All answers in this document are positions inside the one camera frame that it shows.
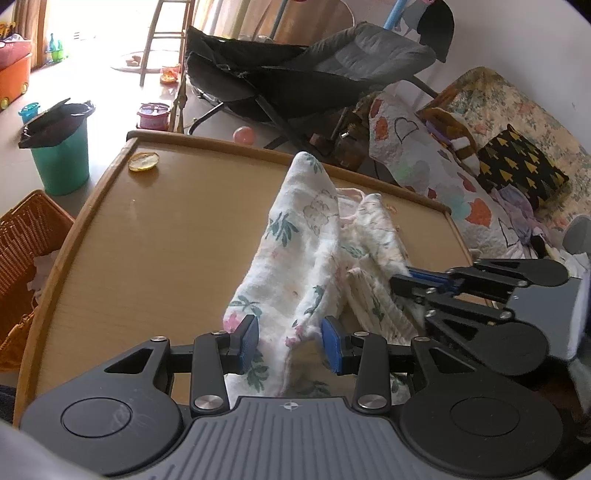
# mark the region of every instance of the white cloth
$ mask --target white cloth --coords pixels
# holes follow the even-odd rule
[[[393,273],[408,270],[381,196],[337,190],[320,162],[299,153],[224,315],[233,331],[252,313],[260,331],[249,371],[226,377],[230,403],[239,395],[349,396],[354,379],[330,373],[320,342],[307,340],[319,340],[322,318],[338,318],[348,300],[361,328],[408,344],[417,327],[389,296]]]
[[[571,255],[566,250],[558,250],[548,244],[546,244],[546,251],[552,260],[566,267],[569,277],[583,278],[585,272],[589,270],[589,257],[586,253]]]
[[[36,272],[35,277],[27,283],[27,290],[35,290],[33,297],[35,298],[37,303],[39,303],[41,300],[41,294],[43,294],[43,287],[45,286],[47,277],[49,277],[49,273],[51,272],[53,264],[55,263],[59,253],[60,251],[58,249],[54,250],[48,255],[33,258],[33,264],[35,265]]]

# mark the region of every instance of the blue cup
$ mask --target blue cup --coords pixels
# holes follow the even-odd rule
[[[37,114],[39,113],[39,103],[29,103],[22,107],[21,111],[18,113],[22,118],[22,124],[26,124],[29,120],[33,120]]]

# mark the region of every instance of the floral cloth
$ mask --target floral cloth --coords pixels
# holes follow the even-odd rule
[[[259,344],[245,375],[228,375],[230,403],[240,395],[350,397],[355,379],[326,366],[320,322],[348,301],[361,328],[408,345],[417,335],[410,310],[389,295],[393,273],[408,275],[381,196],[337,190],[312,155],[299,153],[269,212],[252,265],[223,318],[227,331],[246,314],[259,319]],[[392,380],[394,401],[407,396]]]
[[[565,127],[494,70],[478,67],[466,72],[428,107],[461,115],[479,148],[510,122],[570,177],[536,212],[549,229],[563,232],[575,215],[591,212],[591,156]]]

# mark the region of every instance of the green trash bin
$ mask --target green trash bin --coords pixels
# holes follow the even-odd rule
[[[86,119],[71,136],[55,147],[32,148],[35,166],[50,195],[67,195],[89,177]]]
[[[28,123],[20,148],[30,148],[35,166],[50,195],[67,195],[89,177],[86,119],[95,111],[90,102],[64,100]]]

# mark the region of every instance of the wooden stool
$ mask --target wooden stool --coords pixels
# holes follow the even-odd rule
[[[160,12],[162,11],[162,6],[164,4],[185,4],[185,12],[183,15],[183,27],[180,32],[156,32],[156,25],[158,23]],[[152,17],[152,23],[150,24],[150,29],[148,30],[148,38],[146,39],[146,46],[144,48],[142,62],[139,66],[140,87],[144,86],[144,80],[146,77],[146,72],[148,70],[148,57],[150,56],[150,51],[152,49],[152,40],[158,40],[162,38],[178,38],[180,40],[180,48],[178,50],[178,62],[181,64],[182,69],[184,63],[183,56],[185,50],[185,40],[187,37],[187,30],[189,29],[189,26],[193,23],[194,10],[195,0],[158,0],[156,10],[154,10],[154,16]]]

